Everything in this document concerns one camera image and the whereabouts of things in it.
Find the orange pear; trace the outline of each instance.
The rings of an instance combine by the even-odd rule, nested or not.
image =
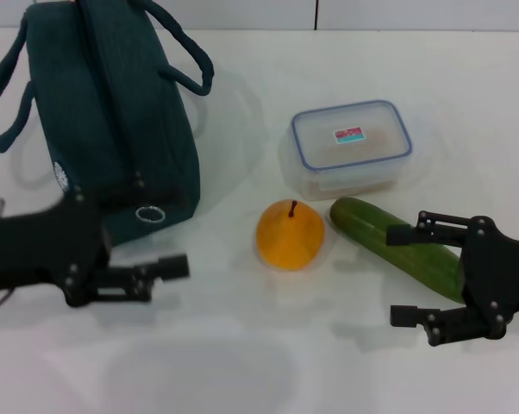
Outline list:
[[[269,265],[299,270],[317,256],[325,235],[324,222],[315,210],[296,200],[272,204],[258,222],[256,246]]]

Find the container lid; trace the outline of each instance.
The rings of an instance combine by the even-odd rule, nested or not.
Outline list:
[[[403,158],[413,151],[396,107],[383,100],[300,112],[292,131],[303,166],[316,172]]]

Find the plastic food container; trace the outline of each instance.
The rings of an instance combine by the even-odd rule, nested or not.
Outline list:
[[[369,101],[301,112],[292,132],[308,200],[368,191],[395,179],[413,152],[396,107]]]

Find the bag zipper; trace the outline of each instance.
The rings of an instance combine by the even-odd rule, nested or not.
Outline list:
[[[109,88],[106,71],[104,70],[103,62],[98,52],[94,28],[90,23],[88,12],[83,5],[84,1],[85,0],[77,0],[75,2],[75,17],[84,57],[89,67],[93,83],[97,88],[99,103],[106,118],[110,134],[112,135],[112,143],[116,149],[117,157],[122,164],[126,178],[134,177],[136,174],[134,157],[131,154],[128,141],[123,133],[122,121],[116,111],[116,101]]]

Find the dark green bag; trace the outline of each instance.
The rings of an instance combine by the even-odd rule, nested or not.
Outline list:
[[[147,13],[198,63],[202,85],[170,66]],[[166,199],[178,194],[177,202],[108,217],[114,244],[192,217],[200,198],[198,157],[176,82],[205,96],[214,67],[173,17],[152,0],[35,4],[0,64],[0,96],[25,42],[31,81],[14,124],[0,135],[0,153],[22,132],[35,98],[63,190],[137,180]]]

